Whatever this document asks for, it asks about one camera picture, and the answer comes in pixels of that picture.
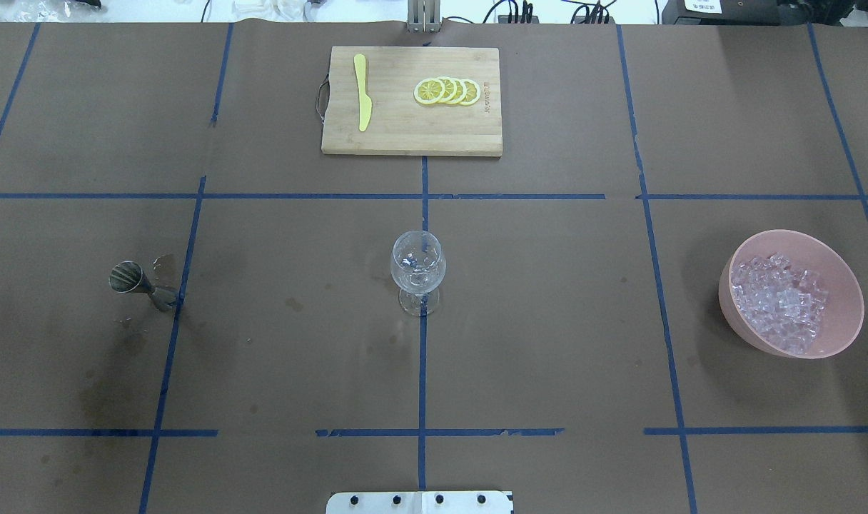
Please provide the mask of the steel double jigger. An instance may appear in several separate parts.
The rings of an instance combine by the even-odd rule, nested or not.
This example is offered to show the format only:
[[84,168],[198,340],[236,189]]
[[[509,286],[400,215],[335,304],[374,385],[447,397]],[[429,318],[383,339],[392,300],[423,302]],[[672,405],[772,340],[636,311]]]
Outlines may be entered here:
[[135,261],[121,261],[111,269],[108,276],[111,290],[121,295],[141,293],[149,298],[160,312],[173,311],[178,306],[178,292],[169,286],[152,284],[143,267]]

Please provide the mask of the clear wine glass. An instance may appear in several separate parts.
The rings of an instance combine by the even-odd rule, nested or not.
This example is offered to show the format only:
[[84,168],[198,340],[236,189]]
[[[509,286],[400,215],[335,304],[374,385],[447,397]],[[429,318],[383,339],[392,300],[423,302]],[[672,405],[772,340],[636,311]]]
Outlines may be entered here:
[[407,231],[393,244],[390,273],[398,287],[402,309],[415,318],[424,318],[440,306],[438,286],[446,276],[443,245],[428,231]]

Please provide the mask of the clear ice cubes pile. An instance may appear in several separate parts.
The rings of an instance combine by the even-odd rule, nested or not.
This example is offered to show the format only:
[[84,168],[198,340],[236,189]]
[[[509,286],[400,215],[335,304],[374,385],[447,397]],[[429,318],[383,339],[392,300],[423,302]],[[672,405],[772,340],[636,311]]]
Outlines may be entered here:
[[802,355],[822,332],[829,291],[819,273],[798,266],[787,255],[741,261],[730,287],[745,321],[781,351]]

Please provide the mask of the yellow plastic knife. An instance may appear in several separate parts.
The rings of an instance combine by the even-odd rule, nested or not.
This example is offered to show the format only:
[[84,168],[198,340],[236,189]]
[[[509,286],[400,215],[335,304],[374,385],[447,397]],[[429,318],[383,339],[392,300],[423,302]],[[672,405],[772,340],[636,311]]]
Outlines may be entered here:
[[357,86],[358,101],[358,129],[368,130],[373,114],[373,100],[368,94],[368,59],[366,55],[356,54],[353,56],[353,70]]

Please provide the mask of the bamboo cutting board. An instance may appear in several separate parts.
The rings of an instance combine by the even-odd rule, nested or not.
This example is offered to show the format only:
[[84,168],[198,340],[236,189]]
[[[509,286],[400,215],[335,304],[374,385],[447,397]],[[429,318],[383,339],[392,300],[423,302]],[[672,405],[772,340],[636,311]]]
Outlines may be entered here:
[[[366,131],[358,129],[353,56],[368,59],[368,94],[374,108]],[[482,88],[471,106],[420,105],[413,91],[422,79],[473,79]],[[329,99],[323,115],[326,155],[503,155],[500,52],[497,48],[334,46]]]

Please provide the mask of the lemon slice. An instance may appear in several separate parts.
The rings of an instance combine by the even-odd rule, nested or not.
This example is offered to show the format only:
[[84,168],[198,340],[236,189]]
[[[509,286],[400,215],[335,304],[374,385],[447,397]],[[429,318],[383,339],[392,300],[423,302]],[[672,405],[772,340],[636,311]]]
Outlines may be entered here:
[[451,77],[438,77],[437,80],[443,85],[443,94],[441,94],[438,102],[440,102],[440,104],[450,104],[457,93],[457,82]]
[[453,93],[445,102],[450,105],[457,105],[466,97],[468,88],[464,79],[451,78],[451,81],[453,82]]
[[445,97],[446,85],[442,79],[422,79],[415,85],[413,96],[420,105],[438,104]]
[[480,98],[480,92],[482,92],[480,84],[473,79],[461,79],[460,83],[463,85],[464,94],[458,104],[460,106],[471,106],[476,104]]

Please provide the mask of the pink plastic bowl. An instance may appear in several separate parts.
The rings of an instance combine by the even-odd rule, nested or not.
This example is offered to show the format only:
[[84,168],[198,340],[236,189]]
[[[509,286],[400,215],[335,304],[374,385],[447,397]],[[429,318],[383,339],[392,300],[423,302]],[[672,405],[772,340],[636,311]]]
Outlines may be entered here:
[[722,269],[719,306],[752,347],[784,358],[845,351],[864,325],[864,295],[835,251],[802,232],[749,237]]

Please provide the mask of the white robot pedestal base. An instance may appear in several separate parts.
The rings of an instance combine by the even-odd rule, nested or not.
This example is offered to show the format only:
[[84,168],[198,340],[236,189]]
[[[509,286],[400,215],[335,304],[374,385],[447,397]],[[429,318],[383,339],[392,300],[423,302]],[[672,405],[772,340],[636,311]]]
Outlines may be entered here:
[[511,492],[499,490],[340,492],[326,513],[513,513]]

